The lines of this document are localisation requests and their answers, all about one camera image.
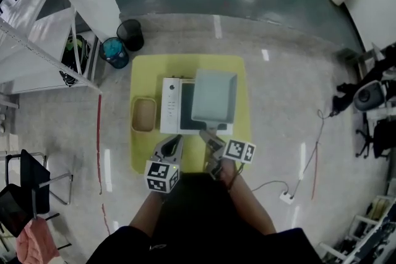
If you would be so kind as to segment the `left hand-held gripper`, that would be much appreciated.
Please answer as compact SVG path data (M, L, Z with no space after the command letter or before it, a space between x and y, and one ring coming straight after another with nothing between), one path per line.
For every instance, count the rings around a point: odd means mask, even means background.
M181 135L171 135L156 145L145 165L144 178L149 190L168 194L174 189L180 180L183 145Z

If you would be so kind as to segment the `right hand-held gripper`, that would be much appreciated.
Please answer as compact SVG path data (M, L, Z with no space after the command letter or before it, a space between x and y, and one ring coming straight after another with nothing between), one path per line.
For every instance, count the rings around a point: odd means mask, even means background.
M238 174L241 173L245 164L252 163L256 150L256 146L253 143L233 139L224 142L219 137L212 135L204 129L200 130L199 135L205 143L206 163L204 170L214 179L220 177L222 161L225 159L232 160L236 163L236 172Z

